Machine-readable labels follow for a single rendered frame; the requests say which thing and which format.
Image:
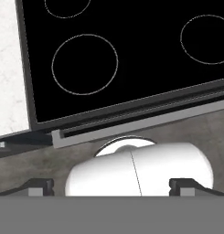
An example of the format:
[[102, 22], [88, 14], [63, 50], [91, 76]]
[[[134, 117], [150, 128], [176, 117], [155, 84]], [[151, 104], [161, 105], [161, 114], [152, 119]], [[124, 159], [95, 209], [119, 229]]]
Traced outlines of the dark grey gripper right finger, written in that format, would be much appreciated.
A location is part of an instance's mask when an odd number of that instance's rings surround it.
[[222, 196], [223, 192], [206, 188], [192, 178], [171, 178], [169, 195], [172, 197]]

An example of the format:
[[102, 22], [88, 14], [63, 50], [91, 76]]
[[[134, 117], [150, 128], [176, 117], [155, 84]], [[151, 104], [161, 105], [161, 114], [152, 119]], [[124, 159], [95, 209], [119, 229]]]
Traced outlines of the dark oven door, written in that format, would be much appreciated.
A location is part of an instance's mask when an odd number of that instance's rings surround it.
[[89, 113], [86, 119], [70, 116], [62, 120], [55, 120], [44, 124], [45, 128], [42, 132], [51, 133], [61, 130], [67, 136], [78, 135], [110, 127], [114, 128], [129, 122], [154, 118], [171, 112], [176, 113], [197, 106], [205, 109], [206, 104], [221, 100], [224, 100], [224, 79], [194, 86], [189, 90], [171, 91], [150, 98], [129, 101], [112, 106], [109, 110], [101, 109], [95, 112], [95, 116]]

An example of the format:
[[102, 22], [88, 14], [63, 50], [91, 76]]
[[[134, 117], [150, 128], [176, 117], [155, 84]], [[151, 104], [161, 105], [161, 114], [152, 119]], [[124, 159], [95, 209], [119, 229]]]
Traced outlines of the black glass hob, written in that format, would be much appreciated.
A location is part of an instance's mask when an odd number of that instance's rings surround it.
[[32, 130], [224, 79], [224, 0], [16, 0]]

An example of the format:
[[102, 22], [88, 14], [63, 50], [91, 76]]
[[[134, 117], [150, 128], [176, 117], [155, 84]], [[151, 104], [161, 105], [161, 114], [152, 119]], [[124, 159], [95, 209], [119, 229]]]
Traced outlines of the white rounded cylinder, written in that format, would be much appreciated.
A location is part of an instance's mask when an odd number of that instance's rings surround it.
[[192, 178], [212, 188], [207, 157], [193, 144], [156, 144], [124, 136], [104, 144], [92, 159], [74, 165], [67, 197], [166, 197], [171, 178]]

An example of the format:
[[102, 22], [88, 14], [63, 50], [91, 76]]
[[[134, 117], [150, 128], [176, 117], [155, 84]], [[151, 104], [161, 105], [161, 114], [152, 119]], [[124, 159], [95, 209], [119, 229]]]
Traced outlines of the dark grey drawer front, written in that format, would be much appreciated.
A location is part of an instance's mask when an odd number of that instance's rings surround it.
[[0, 138], [0, 142], [7, 142], [10, 148], [9, 152], [0, 151], [0, 158], [3, 158], [51, 146], [52, 137], [46, 133], [28, 132]]

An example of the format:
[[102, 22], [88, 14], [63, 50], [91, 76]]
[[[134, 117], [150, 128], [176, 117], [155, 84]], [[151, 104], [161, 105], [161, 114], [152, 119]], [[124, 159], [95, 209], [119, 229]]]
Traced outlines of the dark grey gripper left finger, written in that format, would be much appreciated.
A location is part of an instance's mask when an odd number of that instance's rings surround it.
[[52, 178], [31, 178], [22, 186], [15, 187], [0, 193], [3, 196], [27, 196], [27, 197], [53, 197], [54, 180]]

